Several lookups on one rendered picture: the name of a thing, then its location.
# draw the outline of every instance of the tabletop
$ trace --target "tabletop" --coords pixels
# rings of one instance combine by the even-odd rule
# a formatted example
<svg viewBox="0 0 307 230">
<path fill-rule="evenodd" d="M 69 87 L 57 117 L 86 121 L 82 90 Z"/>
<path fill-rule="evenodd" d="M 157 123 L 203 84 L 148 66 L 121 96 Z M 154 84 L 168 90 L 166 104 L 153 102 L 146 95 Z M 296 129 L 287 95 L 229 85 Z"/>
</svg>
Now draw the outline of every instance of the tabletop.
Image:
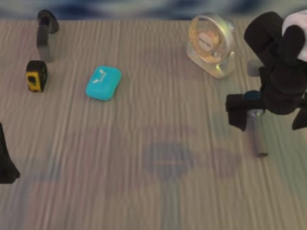
<svg viewBox="0 0 307 230">
<path fill-rule="evenodd" d="M 0 121 L 21 178 L 0 186 L 2 230 L 304 230 L 307 131 L 263 118 L 269 157 L 228 125 L 230 93 L 258 89 L 235 19 L 236 69 L 217 80 L 186 55 L 185 21 L 60 21 L 43 93 L 27 88 L 37 23 L 0 21 Z M 88 98 L 99 65 L 114 98 Z"/>
</svg>

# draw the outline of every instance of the wood grain surface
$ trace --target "wood grain surface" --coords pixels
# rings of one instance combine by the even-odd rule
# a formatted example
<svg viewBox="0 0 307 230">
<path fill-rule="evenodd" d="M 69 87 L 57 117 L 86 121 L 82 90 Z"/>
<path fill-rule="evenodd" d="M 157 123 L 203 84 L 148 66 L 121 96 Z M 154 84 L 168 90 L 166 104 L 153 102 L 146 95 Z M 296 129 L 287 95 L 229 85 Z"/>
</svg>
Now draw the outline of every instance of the wood grain surface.
<svg viewBox="0 0 307 230">
<path fill-rule="evenodd" d="M 258 89 L 235 20 L 236 70 L 216 80 L 185 52 L 188 22 L 65 21 L 43 93 L 28 91 L 36 22 L 0 22 L 0 121 L 21 172 L 0 186 L 1 230 L 305 230 L 307 131 L 263 118 L 268 158 L 230 127 L 226 95 Z M 99 65 L 122 81 L 87 98 Z"/>
</svg>

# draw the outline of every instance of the robotic hand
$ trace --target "robotic hand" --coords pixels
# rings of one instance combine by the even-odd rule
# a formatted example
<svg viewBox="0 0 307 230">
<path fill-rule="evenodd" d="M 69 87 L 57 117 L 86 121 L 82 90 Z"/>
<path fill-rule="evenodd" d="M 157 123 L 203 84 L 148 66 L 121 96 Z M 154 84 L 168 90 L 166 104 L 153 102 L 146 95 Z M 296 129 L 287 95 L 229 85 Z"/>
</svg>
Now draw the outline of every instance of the robotic hand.
<svg viewBox="0 0 307 230">
<path fill-rule="evenodd" d="M 275 12 L 264 13 L 249 24 L 244 39 L 262 63 L 258 68 L 260 99 L 228 95 L 229 124 L 244 131 L 248 110 L 267 109 L 287 115 L 301 108 L 292 129 L 307 127 L 307 11 L 285 20 Z"/>
</svg>

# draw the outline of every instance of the blue background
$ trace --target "blue background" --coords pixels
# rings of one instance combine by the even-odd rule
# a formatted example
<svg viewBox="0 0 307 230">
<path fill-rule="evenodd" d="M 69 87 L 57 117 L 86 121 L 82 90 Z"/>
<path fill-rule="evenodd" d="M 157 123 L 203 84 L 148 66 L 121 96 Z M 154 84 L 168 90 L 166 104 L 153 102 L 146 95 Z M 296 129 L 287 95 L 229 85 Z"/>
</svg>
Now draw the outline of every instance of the blue background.
<svg viewBox="0 0 307 230">
<path fill-rule="evenodd" d="M 0 17 L 34 19 L 41 9 L 60 20 L 78 19 L 191 19 L 201 12 L 220 14 L 284 13 L 303 9 L 302 0 L 0 0 Z"/>
</svg>

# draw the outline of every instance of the blue soap box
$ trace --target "blue soap box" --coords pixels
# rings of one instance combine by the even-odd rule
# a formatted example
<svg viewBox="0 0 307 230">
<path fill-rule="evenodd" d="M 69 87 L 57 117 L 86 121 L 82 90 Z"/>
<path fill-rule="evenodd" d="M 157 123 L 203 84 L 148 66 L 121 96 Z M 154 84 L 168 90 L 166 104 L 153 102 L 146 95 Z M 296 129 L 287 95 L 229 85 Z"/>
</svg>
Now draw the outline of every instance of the blue soap box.
<svg viewBox="0 0 307 230">
<path fill-rule="evenodd" d="M 121 79 L 119 69 L 108 66 L 96 68 L 88 82 L 85 93 L 88 97 L 107 101 L 110 100 Z"/>
</svg>

